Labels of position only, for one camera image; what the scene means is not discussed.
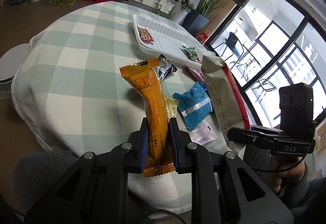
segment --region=tablecloth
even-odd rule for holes
[[[119,68],[150,58],[137,43],[132,15],[139,14],[189,35],[180,25],[116,2],[76,10],[30,40],[30,54],[12,84],[16,110],[46,150],[108,152],[128,140],[145,116],[143,99]],[[184,93],[195,81],[182,65],[162,83],[164,94]],[[218,138],[210,151],[228,151]],[[178,114],[180,129],[187,131]],[[191,175],[144,178],[130,174],[128,188],[154,208],[182,213],[191,208]]]

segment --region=camera lens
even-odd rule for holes
[[[287,100],[288,100],[288,102],[289,102],[290,105],[293,105],[293,103],[294,103],[294,96],[293,96],[293,94],[288,94],[287,95]]]
[[[303,100],[302,94],[301,93],[298,93],[298,95],[297,95],[297,103],[298,104],[301,104],[302,103],[302,100]]]
[[[285,104],[285,96],[284,96],[284,94],[281,95],[281,104]]]

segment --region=table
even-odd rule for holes
[[[137,43],[132,15],[139,14],[188,34],[180,25],[116,2],[76,10],[30,40],[30,54],[17,72],[12,97],[16,110],[45,150],[96,154],[110,151],[140,128],[143,99],[119,68],[150,58]],[[187,70],[162,83],[164,94],[182,94],[195,81]],[[218,138],[209,151],[228,151],[214,114],[207,116]],[[187,131],[180,114],[180,129]],[[144,178],[129,174],[128,188],[154,208],[177,214],[191,208],[191,175]]]

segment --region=paper bag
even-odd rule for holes
[[[244,144],[229,141],[228,130],[231,127],[250,129],[247,111],[238,87],[228,66],[220,57],[203,56],[202,71],[225,142],[238,154]]]

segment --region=black camera device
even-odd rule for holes
[[[280,129],[251,125],[250,130],[232,127],[228,139],[269,149],[272,155],[302,157],[314,151],[316,122],[313,120],[312,87],[298,83],[279,89]]]

